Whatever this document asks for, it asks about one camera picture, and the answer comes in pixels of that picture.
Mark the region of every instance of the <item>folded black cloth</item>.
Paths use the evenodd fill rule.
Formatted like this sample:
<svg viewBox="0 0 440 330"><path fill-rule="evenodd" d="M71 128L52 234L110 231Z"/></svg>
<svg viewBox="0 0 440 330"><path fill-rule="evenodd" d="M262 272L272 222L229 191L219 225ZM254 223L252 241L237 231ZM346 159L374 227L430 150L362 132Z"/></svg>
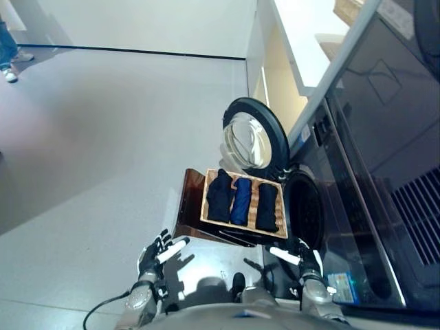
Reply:
<svg viewBox="0 0 440 330"><path fill-rule="evenodd" d="M260 184L258 191L260 195L258 197L255 228L266 232L277 232L275 201L278 189L271 184Z"/></svg>
<svg viewBox="0 0 440 330"><path fill-rule="evenodd" d="M231 183L232 178L223 169L219 169L218 176L211 182L206 194L209 220L229 222L229 207L234 196Z"/></svg>

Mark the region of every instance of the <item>black appliance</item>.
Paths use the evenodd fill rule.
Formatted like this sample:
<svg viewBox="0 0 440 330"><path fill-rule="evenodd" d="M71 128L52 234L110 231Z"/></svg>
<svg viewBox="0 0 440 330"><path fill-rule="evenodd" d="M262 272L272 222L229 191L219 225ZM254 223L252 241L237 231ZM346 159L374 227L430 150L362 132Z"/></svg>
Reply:
<svg viewBox="0 0 440 330"><path fill-rule="evenodd" d="M319 250L336 302L438 312L439 2L401 7L415 35L376 13L295 145L241 98L225 112L225 146L245 172L283 184L289 234ZM292 298L294 269L264 260L275 296Z"/></svg>

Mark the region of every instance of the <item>robotic arm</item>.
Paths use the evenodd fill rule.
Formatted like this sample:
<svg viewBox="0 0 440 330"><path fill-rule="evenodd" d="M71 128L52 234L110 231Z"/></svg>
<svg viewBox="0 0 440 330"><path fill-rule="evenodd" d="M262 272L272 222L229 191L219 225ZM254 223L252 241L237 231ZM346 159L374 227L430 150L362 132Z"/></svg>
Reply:
<svg viewBox="0 0 440 330"><path fill-rule="evenodd" d="M298 266L299 283L302 286L302 312L348 324L341 308L332 301L331 293L335 293L333 288L325 286L322 261L318 251L310 250L309 246L299 238L296 238L294 242L296 255L274 246L266 246L266 250L278 258Z"/></svg>
<svg viewBox="0 0 440 330"><path fill-rule="evenodd" d="M125 311L115 330L138 329L150 323L161 312L162 299L168 295L164 281L165 262L188 244L185 237L173 243L168 230L161 232L154 242L144 248L138 261L137 282L125 302Z"/></svg>

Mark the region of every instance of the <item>person's leg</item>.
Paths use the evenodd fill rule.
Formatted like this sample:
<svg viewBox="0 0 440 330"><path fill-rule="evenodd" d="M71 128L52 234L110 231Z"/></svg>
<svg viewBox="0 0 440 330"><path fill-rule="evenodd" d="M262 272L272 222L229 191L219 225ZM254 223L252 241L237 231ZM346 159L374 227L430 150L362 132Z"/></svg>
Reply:
<svg viewBox="0 0 440 330"><path fill-rule="evenodd" d="M0 21L0 69L10 68L11 60L18 54L17 44L11 37L6 23Z"/></svg>

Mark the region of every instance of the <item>folded clothing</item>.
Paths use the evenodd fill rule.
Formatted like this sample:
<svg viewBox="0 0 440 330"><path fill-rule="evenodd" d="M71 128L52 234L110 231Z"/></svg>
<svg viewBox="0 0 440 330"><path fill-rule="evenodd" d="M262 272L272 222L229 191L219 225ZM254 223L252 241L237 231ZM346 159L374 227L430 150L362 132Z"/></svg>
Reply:
<svg viewBox="0 0 440 330"><path fill-rule="evenodd" d="M259 198L255 228L266 232L277 232L278 227L275 225L275 202L278 189L271 184L260 184L258 191Z"/></svg>
<svg viewBox="0 0 440 330"><path fill-rule="evenodd" d="M234 186L236 187L234 205L231 211L231 223L234 225L247 226L248 212L250 205L252 181L245 177L238 178Z"/></svg>
<svg viewBox="0 0 440 330"><path fill-rule="evenodd" d="M206 194L208 200L208 219L229 222L229 207L234 196L231 189L232 178L223 169L211 182Z"/></svg>

